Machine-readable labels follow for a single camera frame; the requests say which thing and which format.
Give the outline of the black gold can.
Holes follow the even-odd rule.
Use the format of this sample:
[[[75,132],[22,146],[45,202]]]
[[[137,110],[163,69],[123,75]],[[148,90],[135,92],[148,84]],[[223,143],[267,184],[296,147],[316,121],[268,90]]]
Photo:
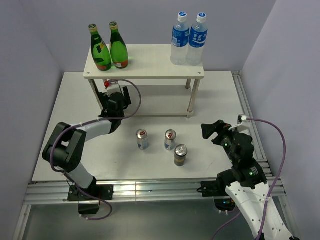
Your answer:
[[[176,166],[183,166],[187,158],[188,149],[184,144],[179,144],[174,149],[174,164]]]

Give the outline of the silver blue can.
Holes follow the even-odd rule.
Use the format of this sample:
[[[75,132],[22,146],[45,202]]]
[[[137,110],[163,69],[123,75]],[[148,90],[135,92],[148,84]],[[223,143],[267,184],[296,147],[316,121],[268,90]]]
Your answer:
[[[148,148],[148,134],[144,129],[138,129],[136,132],[137,145],[140,150]]]
[[[173,129],[168,129],[165,132],[164,147],[166,150],[171,151],[175,148],[176,137],[177,133]]]

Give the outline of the green glass bottle front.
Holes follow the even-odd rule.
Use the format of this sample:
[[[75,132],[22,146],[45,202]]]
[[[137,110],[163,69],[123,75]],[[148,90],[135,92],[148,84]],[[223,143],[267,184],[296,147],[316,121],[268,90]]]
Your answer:
[[[108,71],[112,67],[109,49],[100,36],[98,28],[95,24],[90,24],[88,29],[91,36],[90,50],[93,61],[100,71]]]

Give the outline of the green glass bottle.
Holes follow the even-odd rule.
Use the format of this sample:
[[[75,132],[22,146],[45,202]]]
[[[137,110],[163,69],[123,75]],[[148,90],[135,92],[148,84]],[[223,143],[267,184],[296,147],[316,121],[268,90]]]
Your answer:
[[[110,36],[110,55],[113,64],[118,69],[124,69],[129,64],[127,46],[119,32],[118,24],[115,21],[109,23]]]
[[[109,49],[100,36],[98,28],[95,24],[90,24],[88,29],[91,36],[90,50],[93,61],[100,71],[108,71],[112,67]]]

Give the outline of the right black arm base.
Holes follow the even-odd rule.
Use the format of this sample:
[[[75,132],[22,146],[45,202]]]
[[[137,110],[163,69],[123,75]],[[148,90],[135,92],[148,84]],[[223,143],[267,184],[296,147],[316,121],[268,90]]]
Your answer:
[[[235,210],[236,204],[223,190],[223,186],[217,180],[201,181],[200,187],[196,191],[204,198],[213,198],[214,206],[219,211],[231,212]]]

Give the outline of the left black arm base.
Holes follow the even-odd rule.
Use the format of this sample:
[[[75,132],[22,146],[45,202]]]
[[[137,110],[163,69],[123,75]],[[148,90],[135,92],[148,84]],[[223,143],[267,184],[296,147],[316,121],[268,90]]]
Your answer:
[[[89,220],[102,220],[109,217],[113,212],[113,207],[108,202],[113,199],[114,185],[96,185],[91,189],[78,188],[76,185],[69,187],[67,196],[68,202],[78,202],[78,213],[81,217]],[[109,212],[104,217],[94,217],[105,204],[109,207]]]

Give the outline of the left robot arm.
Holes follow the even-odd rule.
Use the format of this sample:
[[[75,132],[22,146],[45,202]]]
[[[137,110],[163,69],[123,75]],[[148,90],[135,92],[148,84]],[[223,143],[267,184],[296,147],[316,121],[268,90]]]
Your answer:
[[[106,105],[98,119],[83,125],[58,123],[42,152],[42,158],[72,181],[86,200],[98,197],[101,189],[97,179],[81,163],[85,143],[114,133],[125,117],[124,110],[132,104],[126,86],[104,99]]]

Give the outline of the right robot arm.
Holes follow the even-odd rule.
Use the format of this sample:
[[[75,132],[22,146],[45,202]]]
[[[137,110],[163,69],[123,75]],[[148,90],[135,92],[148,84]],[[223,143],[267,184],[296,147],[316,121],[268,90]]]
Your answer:
[[[239,115],[237,124],[223,120],[201,125],[202,137],[223,147],[232,168],[219,173],[216,180],[202,181],[197,192],[203,197],[229,196],[248,223],[256,240],[294,240],[271,196],[274,184],[268,183],[261,165],[254,158],[253,138],[243,132],[248,130],[252,118]]]

